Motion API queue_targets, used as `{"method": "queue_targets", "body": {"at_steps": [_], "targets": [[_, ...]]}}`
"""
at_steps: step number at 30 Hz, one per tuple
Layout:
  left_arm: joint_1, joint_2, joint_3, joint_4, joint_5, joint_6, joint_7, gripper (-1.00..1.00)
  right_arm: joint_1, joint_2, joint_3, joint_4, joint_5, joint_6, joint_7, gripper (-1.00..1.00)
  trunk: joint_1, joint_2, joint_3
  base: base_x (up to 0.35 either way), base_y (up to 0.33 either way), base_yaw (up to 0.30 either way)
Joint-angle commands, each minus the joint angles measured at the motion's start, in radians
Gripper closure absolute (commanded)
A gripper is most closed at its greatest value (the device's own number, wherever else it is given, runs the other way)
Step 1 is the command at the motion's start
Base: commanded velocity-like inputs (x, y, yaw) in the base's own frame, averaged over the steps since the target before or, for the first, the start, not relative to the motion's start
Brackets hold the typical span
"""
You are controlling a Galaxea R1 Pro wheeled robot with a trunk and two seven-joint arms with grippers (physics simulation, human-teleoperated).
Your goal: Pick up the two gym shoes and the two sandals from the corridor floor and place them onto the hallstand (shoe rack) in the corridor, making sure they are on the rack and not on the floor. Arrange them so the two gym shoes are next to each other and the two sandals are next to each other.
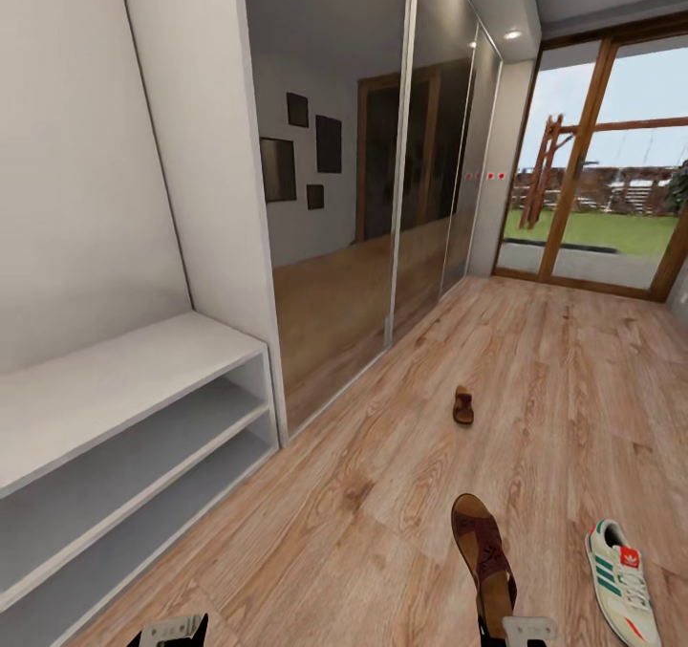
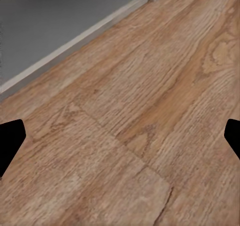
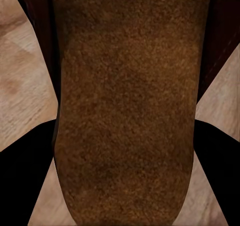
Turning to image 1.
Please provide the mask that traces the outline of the sandal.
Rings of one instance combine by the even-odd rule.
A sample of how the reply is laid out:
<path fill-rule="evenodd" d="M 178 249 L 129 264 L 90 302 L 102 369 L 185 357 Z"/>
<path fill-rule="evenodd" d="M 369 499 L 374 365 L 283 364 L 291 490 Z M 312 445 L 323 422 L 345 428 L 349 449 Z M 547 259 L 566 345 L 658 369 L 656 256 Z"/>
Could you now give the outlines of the sandal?
<path fill-rule="evenodd" d="M 456 388 L 456 402 L 453 408 L 455 422 L 469 426 L 474 422 L 474 410 L 472 406 L 472 396 L 467 394 L 466 388 L 459 385 Z"/>
<path fill-rule="evenodd" d="M 451 525 L 477 588 L 477 613 L 484 631 L 490 638 L 506 639 L 503 618 L 514 616 L 517 587 L 496 520 L 478 497 L 464 493 L 454 501 Z"/>

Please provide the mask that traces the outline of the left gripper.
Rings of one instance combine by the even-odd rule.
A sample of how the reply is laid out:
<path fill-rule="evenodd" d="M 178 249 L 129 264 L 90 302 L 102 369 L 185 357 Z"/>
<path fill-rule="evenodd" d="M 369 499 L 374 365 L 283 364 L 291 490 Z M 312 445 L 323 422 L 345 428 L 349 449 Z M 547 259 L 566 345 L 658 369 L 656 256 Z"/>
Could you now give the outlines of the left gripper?
<path fill-rule="evenodd" d="M 174 640 L 166 640 L 164 647 L 204 647 L 205 631 L 207 629 L 209 614 L 202 617 L 202 622 L 198 631 L 192 636 L 185 636 L 184 638 L 177 638 Z M 137 634 L 126 647 L 138 647 L 140 644 L 140 634 Z"/>

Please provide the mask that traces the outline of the gym shoe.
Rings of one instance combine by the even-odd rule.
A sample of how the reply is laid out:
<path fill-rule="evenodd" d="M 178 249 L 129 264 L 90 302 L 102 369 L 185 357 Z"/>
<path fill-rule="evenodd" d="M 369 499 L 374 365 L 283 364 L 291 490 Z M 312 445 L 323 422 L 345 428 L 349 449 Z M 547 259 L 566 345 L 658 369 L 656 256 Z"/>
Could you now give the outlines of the gym shoe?
<path fill-rule="evenodd" d="M 584 542 L 597 602 L 614 632 L 627 647 L 662 647 L 641 553 L 611 519 L 599 522 Z"/>

